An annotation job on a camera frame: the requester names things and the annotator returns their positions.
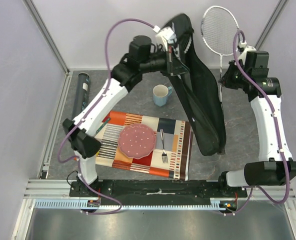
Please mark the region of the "black shuttlecock tube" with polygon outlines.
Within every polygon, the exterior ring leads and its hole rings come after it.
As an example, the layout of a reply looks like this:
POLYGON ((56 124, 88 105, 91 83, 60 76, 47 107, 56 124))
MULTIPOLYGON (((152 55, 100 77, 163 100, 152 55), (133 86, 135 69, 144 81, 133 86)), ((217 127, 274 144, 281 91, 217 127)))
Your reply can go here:
POLYGON ((85 73, 79 73, 77 78, 77 87, 72 109, 72 118, 79 115, 88 105, 91 88, 90 76, 85 73))

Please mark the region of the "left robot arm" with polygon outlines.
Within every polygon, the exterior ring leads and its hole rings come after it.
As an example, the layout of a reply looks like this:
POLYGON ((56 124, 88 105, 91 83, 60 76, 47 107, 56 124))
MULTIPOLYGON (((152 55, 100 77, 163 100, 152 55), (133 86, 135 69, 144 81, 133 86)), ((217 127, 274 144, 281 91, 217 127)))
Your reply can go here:
POLYGON ((98 191, 96 154, 101 143, 95 139, 95 132, 112 108, 142 81, 143 74, 154 72, 168 76, 189 72, 180 59, 179 41, 175 34, 170 37, 157 34, 155 44, 145 35, 135 36, 128 53, 112 69, 96 97, 73 120, 64 120, 66 139, 75 152, 78 177, 83 181, 80 191, 87 197, 98 191))

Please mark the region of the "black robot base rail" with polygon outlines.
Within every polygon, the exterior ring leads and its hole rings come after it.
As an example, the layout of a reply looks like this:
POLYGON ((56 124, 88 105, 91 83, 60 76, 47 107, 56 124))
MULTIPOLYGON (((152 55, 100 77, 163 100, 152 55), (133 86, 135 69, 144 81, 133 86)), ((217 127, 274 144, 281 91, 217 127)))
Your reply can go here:
POLYGON ((209 205, 211 198, 248 197, 241 187, 223 187, 217 181, 206 180, 104 179, 90 187, 120 201, 123 206, 209 205))

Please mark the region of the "black Crossway racket bag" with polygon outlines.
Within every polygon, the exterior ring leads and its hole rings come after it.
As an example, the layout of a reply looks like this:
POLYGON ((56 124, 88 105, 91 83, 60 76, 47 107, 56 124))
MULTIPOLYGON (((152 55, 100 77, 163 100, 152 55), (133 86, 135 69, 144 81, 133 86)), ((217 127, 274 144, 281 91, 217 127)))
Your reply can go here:
POLYGON ((169 76, 169 80, 193 129, 198 148, 204 156, 224 154, 227 136, 218 84, 197 56, 191 20, 185 13, 179 13, 165 26, 176 34, 175 54, 189 69, 188 73, 169 76))

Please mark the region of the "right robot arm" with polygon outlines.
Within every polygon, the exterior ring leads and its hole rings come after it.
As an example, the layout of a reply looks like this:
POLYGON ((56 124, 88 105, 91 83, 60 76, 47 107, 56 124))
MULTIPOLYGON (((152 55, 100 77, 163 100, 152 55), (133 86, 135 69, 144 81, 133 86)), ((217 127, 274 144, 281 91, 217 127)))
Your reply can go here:
POLYGON ((280 82, 268 76, 269 53, 245 49, 238 61, 242 69, 234 60, 230 61, 220 83, 247 94, 257 125, 259 155, 258 161, 247 163, 243 169, 224 171, 220 175, 217 191, 223 197, 230 196, 235 187, 283 186, 296 177, 296 161, 283 128, 280 82))

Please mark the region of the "white badminton racket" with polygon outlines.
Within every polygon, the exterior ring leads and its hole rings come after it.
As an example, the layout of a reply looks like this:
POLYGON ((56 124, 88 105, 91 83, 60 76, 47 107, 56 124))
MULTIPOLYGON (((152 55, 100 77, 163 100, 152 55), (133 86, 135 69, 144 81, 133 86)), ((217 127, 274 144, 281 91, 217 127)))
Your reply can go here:
POLYGON ((232 56, 234 36, 239 24, 230 10, 213 5, 209 7, 201 20, 200 32, 205 45, 219 55, 219 75, 223 74, 223 57, 232 56))

